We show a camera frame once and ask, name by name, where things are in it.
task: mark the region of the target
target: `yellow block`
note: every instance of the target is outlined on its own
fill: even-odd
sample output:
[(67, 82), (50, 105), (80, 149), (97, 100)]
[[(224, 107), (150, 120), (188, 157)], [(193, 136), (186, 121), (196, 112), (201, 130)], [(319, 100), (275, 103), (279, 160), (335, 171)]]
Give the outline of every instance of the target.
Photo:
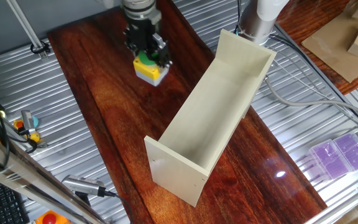
[(135, 70), (143, 73), (147, 77), (151, 78), (152, 80), (156, 80), (160, 76), (160, 70), (156, 65), (145, 65), (143, 64), (139, 57), (136, 57), (134, 60), (134, 67)]

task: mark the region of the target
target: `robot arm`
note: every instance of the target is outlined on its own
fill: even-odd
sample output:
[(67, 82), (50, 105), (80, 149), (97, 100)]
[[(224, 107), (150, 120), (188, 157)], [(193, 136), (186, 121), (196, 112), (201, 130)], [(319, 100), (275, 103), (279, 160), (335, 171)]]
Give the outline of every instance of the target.
[[(114, 0), (97, 0), (108, 9)], [(141, 79), (157, 86), (172, 65), (168, 45), (159, 35), (161, 12), (156, 0), (122, 0), (127, 29), (124, 34), (128, 49), (135, 56), (134, 68)]]
[(265, 43), (288, 1), (250, 0), (239, 21), (239, 35), (257, 44)]

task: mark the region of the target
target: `corrugated metal surface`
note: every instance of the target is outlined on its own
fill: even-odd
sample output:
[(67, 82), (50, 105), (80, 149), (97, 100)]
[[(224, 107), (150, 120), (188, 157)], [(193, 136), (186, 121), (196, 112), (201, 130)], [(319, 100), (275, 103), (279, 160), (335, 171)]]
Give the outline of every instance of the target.
[[(0, 103), (9, 121), (20, 118), (21, 110), (31, 110), (48, 148), (37, 149), (32, 157), (58, 180), (68, 174), (98, 179), (115, 192), (84, 117), (68, 86), (53, 51), (48, 60), (23, 47), (0, 56)], [(106, 220), (129, 223), (118, 198), (89, 197), (92, 208)], [(31, 220), (47, 211), (25, 199)]]
[[(236, 1), (174, 2), (211, 50), (216, 49), (220, 30), (233, 30), (236, 25)], [(286, 99), (344, 98), (321, 72), (313, 71), (294, 50), (273, 40), (269, 40), (266, 47), (279, 52), (268, 75), (274, 88)], [(11, 121), (20, 116), (22, 109), (30, 109), (40, 118), (39, 131), (48, 141), (48, 148), (38, 151), (33, 157), (58, 179), (67, 174), (99, 178), (114, 190), (53, 53), (47, 61), (40, 61), (28, 47), (0, 56), (0, 101), (7, 108)], [(283, 105), (264, 83), (252, 106), (328, 205), (337, 206), (358, 188), (358, 171), (334, 181), (322, 182), (311, 174), (313, 165), (307, 158), (311, 146), (357, 131), (355, 126), (358, 124), (344, 113), (331, 105), (301, 108)], [(113, 199), (93, 197), (91, 203), (103, 217), (128, 223), (127, 218), (122, 218), (126, 214), (120, 201), (110, 200)], [(45, 211), (35, 202), (26, 201), (26, 205), (33, 218)]]

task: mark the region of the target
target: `purple plastic box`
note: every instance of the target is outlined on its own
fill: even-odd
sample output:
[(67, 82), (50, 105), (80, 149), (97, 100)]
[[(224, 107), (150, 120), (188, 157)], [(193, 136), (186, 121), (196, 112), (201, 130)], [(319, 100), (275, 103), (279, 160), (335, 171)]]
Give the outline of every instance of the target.
[(344, 155), (353, 170), (358, 169), (358, 137), (353, 134), (345, 134), (334, 140), (340, 152)]
[(329, 180), (352, 171), (352, 167), (332, 140), (312, 147), (310, 154), (320, 166), (323, 173), (328, 176)]

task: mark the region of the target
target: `dark wood surface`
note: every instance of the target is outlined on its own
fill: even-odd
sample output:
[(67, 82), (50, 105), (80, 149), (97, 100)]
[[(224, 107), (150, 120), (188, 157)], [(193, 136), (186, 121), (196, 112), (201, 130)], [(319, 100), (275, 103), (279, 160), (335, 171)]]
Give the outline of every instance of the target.
[[(291, 0), (278, 17), (278, 23), (299, 45), (311, 34), (340, 15), (349, 0)], [(302, 50), (345, 95), (358, 88), (358, 77), (349, 83), (308, 49)]]
[(173, 60), (158, 87), (135, 75), (121, 11), (48, 34), (117, 192), (132, 205), (134, 223), (301, 224), (326, 208), (252, 108), (195, 208), (152, 181), (143, 138), (159, 139), (214, 58), (171, 1), (157, 2)]

